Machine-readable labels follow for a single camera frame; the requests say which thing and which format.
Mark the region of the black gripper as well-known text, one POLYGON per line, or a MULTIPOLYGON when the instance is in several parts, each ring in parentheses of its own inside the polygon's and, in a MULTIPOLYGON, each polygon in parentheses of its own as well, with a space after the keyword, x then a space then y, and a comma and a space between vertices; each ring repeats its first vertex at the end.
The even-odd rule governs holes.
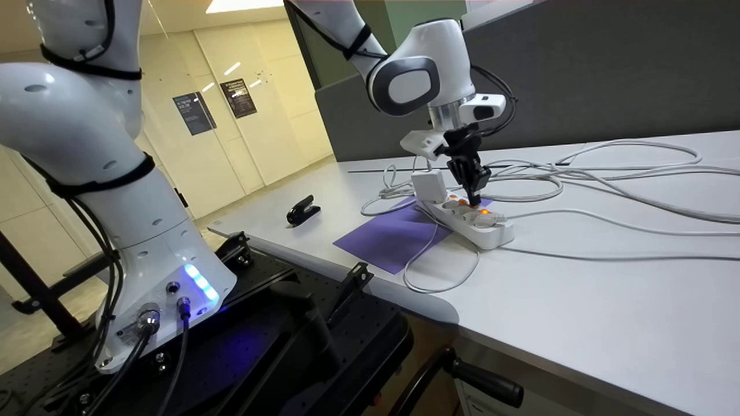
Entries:
POLYGON ((490 171, 480 164, 478 146, 478 128, 469 125, 446 133, 443 144, 436 149, 436 156, 448 157, 453 179, 464 186, 469 206, 480 206, 480 193, 490 184, 490 171))

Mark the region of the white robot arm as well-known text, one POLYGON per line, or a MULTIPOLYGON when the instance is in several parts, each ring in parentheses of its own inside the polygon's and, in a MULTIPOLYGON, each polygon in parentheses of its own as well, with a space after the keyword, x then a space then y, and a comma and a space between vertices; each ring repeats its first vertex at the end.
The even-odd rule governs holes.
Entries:
MULTIPOLYGON (((509 97, 480 92, 463 27, 435 20, 386 52, 353 0, 285 0, 365 82, 369 104, 389 117, 428 112, 433 125, 402 146, 448 157, 453 140, 503 113, 509 97)), ((235 275, 216 257, 136 140, 142 110, 143 0, 26 0, 41 58, 0 65, 0 142, 48 189, 84 209, 110 260, 109 298, 95 318, 99 340, 88 366, 118 376, 129 361, 223 310, 235 275)))

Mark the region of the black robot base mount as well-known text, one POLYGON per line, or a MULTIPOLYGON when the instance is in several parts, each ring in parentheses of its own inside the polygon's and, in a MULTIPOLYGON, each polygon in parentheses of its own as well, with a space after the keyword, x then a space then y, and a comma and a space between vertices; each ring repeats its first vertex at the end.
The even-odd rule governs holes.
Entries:
POLYGON ((409 354, 402 312, 362 265, 324 277, 235 235, 224 309, 118 378, 43 351, 3 378, 3 416, 358 416, 409 354))

